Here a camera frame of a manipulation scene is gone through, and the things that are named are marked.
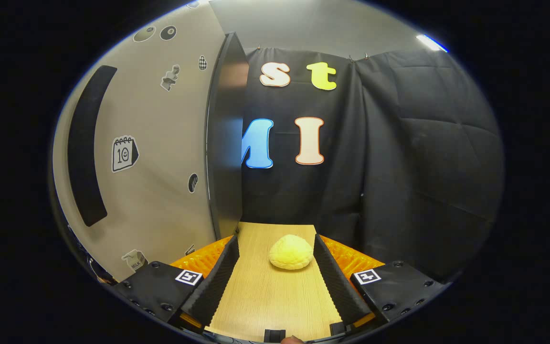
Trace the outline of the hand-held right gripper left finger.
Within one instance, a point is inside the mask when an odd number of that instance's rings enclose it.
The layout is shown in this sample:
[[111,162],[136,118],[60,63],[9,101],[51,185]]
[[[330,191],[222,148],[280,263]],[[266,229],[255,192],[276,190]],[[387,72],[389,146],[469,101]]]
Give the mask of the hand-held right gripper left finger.
[[151,261],[113,286],[113,295],[149,320],[178,333],[202,333],[214,319],[240,257],[237,235],[185,257]]

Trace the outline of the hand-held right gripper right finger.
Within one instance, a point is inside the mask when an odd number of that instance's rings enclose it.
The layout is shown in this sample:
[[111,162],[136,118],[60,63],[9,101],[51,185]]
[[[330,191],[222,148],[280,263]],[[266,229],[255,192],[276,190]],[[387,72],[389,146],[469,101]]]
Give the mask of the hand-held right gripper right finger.
[[418,312],[450,286],[408,255],[387,250],[376,258],[320,234],[314,236],[313,255],[341,319],[332,333],[378,331]]

